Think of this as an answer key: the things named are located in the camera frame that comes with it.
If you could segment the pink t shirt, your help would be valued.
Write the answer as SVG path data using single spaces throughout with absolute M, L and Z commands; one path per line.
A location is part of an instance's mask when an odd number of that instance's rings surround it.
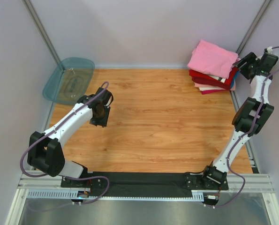
M 227 79 L 238 58 L 237 53 L 201 39 L 192 51 L 188 68 L 206 75 Z

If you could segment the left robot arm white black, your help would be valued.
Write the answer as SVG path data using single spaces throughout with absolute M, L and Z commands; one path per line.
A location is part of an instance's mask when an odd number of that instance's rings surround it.
M 71 179 L 77 188 L 87 185 L 88 169 L 76 162 L 66 160 L 63 147 L 71 136 L 85 123 L 106 127 L 113 94 L 105 88 L 98 88 L 92 95 L 79 98 L 71 111 L 58 123 L 43 133 L 30 136 L 29 147 L 23 155 L 28 165 L 51 177 L 62 176 Z

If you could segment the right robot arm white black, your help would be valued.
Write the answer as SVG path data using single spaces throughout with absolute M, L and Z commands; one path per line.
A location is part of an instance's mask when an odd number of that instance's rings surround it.
M 233 134 L 221 154 L 205 167 L 200 183 L 205 189 L 219 189 L 226 183 L 231 164 L 244 144 L 263 128 L 274 111 L 268 100 L 271 70 L 279 58 L 270 52 L 257 57 L 250 52 L 234 67 L 250 81 L 252 95 L 248 97 L 233 118 Z

